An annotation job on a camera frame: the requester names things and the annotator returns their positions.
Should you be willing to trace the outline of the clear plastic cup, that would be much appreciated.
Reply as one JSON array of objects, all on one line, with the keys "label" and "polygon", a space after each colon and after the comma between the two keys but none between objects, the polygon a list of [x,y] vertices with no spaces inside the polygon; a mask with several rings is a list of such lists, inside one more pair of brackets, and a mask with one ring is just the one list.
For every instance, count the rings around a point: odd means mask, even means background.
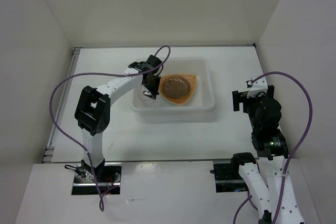
[{"label": "clear plastic cup", "polygon": [[141,102],[142,106],[145,108],[153,108],[156,103],[156,96],[146,97],[142,94],[142,90],[148,90],[146,87],[141,87],[138,91],[138,99]]}]

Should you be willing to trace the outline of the smoky glass plate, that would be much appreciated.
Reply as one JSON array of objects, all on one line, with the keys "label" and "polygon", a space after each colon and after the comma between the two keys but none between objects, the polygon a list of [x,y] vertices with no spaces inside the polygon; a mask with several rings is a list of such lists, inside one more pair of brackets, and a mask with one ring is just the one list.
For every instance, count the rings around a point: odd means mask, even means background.
[{"label": "smoky glass plate", "polygon": [[166,77],[161,82],[161,88],[168,97],[181,98],[190,92],[191,85],[185,77],[174,75]]}]

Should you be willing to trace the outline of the woven bamboo fan tray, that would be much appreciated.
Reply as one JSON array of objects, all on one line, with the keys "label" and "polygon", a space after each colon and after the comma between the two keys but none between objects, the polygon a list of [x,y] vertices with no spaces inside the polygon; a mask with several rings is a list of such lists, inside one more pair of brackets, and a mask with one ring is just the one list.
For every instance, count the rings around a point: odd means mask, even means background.
[{"label": "woven bamboo fan tray", "polygon": [[175,105],[184,105],[193,96],[197,86],[195,74],[169,74],[161,77],[159,93]]}]

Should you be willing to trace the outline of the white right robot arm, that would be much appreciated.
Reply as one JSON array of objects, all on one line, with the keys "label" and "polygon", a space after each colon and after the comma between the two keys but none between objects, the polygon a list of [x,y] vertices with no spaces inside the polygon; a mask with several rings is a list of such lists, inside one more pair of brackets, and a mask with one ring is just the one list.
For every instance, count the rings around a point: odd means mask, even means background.
[{"label": "white right robot arm", "polygon": [[234,154],[228,172],[245,182],[259,223],[304,223],[288,170],[293,153],[279,128],[281,105],[274,98],[274,86],[267,84],[263,74],[249,80],[247,87],[249,91],[232,92],[233,110],[242,107],[248,114],[257,157],[248,152]]}]

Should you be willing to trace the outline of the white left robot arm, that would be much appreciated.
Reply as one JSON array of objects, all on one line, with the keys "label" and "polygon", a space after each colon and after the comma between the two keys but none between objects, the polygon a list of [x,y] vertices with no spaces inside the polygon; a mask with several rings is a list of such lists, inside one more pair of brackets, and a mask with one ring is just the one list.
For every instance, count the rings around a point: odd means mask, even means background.
[{"label": "white left robot arm", "polygon": [[82,89],[75,110],[75,119],[81,128],[86,148],[81,167],[93,182],[104,177],[105,158],[102,152],[103,132],[110,123],[111,106],[129,91],[142,88],[142,96],[156,100],[159,95],[162,61],[150,55],[146,61],[131,63],[120,77],[97,87]]}]

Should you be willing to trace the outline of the translucent plastic bin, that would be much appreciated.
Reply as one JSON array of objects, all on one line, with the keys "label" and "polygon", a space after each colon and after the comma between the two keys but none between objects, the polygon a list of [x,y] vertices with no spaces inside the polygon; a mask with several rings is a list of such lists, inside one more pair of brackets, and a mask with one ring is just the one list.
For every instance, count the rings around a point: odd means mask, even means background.
[{"label": "translucent plastic bin", "polygon": [[215,92],[207,59],[172,58],[161,72],[159,95],[151,100],[143,88],[132,90],[130,108],[140,116],[192,118],[215,107]]}]

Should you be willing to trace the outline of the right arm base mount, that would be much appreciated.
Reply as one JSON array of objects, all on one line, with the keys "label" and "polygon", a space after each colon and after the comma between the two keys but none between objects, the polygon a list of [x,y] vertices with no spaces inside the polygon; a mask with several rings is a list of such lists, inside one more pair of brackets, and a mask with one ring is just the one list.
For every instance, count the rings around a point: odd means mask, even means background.
[{"label": "right arm base mount", "polygon": [[230,160],[213,161],[210,173],[214,175],[217,193],[233,193],[247,191],[244,180],[235,172]]}]

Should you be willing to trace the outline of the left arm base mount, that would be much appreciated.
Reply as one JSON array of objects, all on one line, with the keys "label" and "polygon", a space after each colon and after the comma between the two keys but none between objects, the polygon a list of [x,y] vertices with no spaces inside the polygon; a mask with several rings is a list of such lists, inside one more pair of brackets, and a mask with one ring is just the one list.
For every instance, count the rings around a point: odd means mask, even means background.
[{"label": "left arm base mount", "polygon": [[[80,164],[66,164],[65,169],[75,172],[72,184],[72,195],[97,195],[94,178]],[[119,195],[122,166],[120,163],[106,163],[98,173],[97,180],[100,192],[106,195]]]}]

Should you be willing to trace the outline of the aluminium table edge rail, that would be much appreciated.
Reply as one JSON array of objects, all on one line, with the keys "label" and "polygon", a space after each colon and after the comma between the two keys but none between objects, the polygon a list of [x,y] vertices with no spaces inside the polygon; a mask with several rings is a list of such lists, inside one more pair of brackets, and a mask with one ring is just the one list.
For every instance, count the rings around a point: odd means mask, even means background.
[{"label": "aluminium table edge rail", "polygon": [[[71,56],[71,62],[70,62],[70,66],[67,72],[66,77],[69,77],[71,75],[73,75],[75,68],[76,68],[76,64],[78,61],[78,57],[80,55],[80,51],[81,51],[82,47],[75,47]],[[55,121],[58,122],[59,120],[61,120],[62,115],[64,113],[64,107],[68,98],[68,82],[65,82],[62,86],[61,86],[62,90],[61,90],[61,95],[60,95],[60,99],[58,102],[58,106],[57,106],[57,110],[54,113],[54,117],[55,117]],[[51,128],[51,132],[49,135],[49,139],[48,139],[48,143],[46,145],[45,151],[44,151],[44,155],[42,158],[42,163],[52,163],[52,156],[55,150],[55,146],[56,146],[56,140],[57,137],[59,135],[59,131],[58,129],[53,125]]]}]

